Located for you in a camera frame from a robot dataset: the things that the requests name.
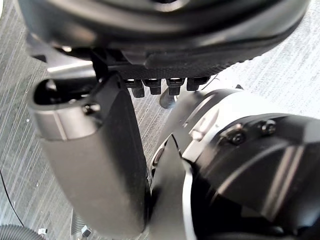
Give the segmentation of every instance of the bolt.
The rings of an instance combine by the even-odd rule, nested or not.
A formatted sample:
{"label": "bolt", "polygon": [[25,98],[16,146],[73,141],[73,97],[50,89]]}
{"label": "bolt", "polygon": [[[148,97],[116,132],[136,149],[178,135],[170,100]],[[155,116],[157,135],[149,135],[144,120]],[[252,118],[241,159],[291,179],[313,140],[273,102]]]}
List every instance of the bolt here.
{"label": "bolt", "polygon": [[232,137],[231,142],[235,145],[240,145],[244,143],[245,140],[246,136],[242,132],[238,132]]}
{"label": "bolt", "polygon": [[94,104],[87,104],[84,107],[82,107],[82,111],[86,114],[86,115],[90,115],[96,112],[99,112],[101,110],[101,107],[99,104],[94,103]]}
{"label": "bolt", "polygon": [[265,136],[274,134],[276,129],[276,122],[273,120],[263,121],[260,124],[261,133]]}
{"label": "bolt", "polygon": [[83,237],[87,238],[92,233],[92,230],[91,230],[91,228],[88,228],[87,225],[84,225],[84,227],[81,229],[81,233],[82,233]]}

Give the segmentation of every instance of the cable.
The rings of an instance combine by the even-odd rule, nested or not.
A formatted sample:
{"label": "cable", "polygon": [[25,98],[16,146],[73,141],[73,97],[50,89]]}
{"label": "cable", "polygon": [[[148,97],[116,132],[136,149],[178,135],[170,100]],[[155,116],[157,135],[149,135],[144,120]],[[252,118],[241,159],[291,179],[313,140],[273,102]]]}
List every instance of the cable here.
{"label": "cable", "polygon": [[5,194],[6,194],[6,197],[8,198],[8,201],[9,201],[9,204],[12,208],[12,210],[14,211],[16,217],[18,218],[20,224],[22,225],[22,227],[24,227],[25,225],[23,224],[23,222],[21,221],[20,217],[18,216],[14,206],[12,205],[12,202],[11,202],[11,199],[9,197],[9,194],[8,194],[8,191],[7,191],[7,187],[6,187],[6,184],[5,184],[5,180],[4,180],[4,176],[2,175],[2,172],[1,172],[1,169],[0,169],[0,177],[1,177],[1,180],[2,180],[2,184],[3,184],[3,187],[4,187],[4,191],[5,191]]}

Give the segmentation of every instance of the gray carpet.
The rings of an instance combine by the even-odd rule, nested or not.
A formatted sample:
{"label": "gray carpet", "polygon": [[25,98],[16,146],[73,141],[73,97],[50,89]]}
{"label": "gray carpet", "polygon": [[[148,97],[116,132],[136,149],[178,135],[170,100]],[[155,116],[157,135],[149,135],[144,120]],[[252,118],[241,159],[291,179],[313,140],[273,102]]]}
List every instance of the gray carpet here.
{"label": "gray carpet", "polygon": [[[9,195],[24,224],[48,229],[48,240],[69,239],[71,206],[48,167],[26,109],[31,86],[45,66],[28,57],[25,28],[11,0],[0,19],[0,168]],[[293,114],[320,118],[320,0],[313,0],[302,24],[284,43],[221,74],[234,75],[247,90]],[[143,147],[151,158],[170,111],[159,97],[134,99]],[[0,225],[19,224],[0,185]]]}

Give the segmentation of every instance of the screw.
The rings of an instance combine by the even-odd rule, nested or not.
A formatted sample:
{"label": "screw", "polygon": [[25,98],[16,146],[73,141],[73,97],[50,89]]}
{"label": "screw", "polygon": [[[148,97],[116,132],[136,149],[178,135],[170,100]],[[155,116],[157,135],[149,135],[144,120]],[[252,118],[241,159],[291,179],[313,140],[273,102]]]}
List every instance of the screw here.
{"label": "screw", "polygon": [[263,121],[260,124],[261,133],[265,136],[274,134],[276,129],[276,122],[273,120]]}
{"label": "screw", "polygon": [[101,110],[101,107],[99,104],[94,103],[94,104],[87,104],[84,107],[82,107],[82,111],[86,114],[86,115],[90,115],[96,112],[99,112]]}
{"label": "screw", "polygon": [[246,136],[242,132],[238,132],[232,137],[231,142],[235,145],[240,145],[244,143],[245,140]]}

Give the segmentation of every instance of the black wire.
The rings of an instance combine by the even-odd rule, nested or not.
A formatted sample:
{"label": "black wire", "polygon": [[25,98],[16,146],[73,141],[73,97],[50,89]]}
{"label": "black wire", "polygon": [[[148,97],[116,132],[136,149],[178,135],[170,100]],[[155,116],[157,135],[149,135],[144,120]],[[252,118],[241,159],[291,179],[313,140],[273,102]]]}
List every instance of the black wire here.
{"label": "black wire", "polygon": [[6,187],[6,184],[5,184],[5,180],[4,180],[4,176],[2,175],[1,169],[0,169],[0,176],[1,176],[1,180],[2,180],[3,187],[4,187],[4,191],[5,191],[6,197],[8,198],[9,204],[10,204],[12,210],[14,211],[16,217],[18,218],[20,224],[22,225],[22,227],[24,227],[25,225],[24,225],[23,222],[21,221],[21,219],[20,219],[20,217],[18,216],[18,214],[17,214],[14,206],[12,205],[12,202],[11,202],[11,199],[10,199],[10,197],[9,197],[9,194],[8,194],[8,191],[7,191],[7,187]]}
{"label": "black wire", "polygon": [[215,79],[217,79],[218,75],[219,75],[219,73],[217,73],[217,74],[215,75],[215,77],[214,77],[213,79],[211,79],[211,81],[210,81],[209,83],[206,83],[205,87],[202,88],[201,90],[204,90],[206,87],[208,87]]}

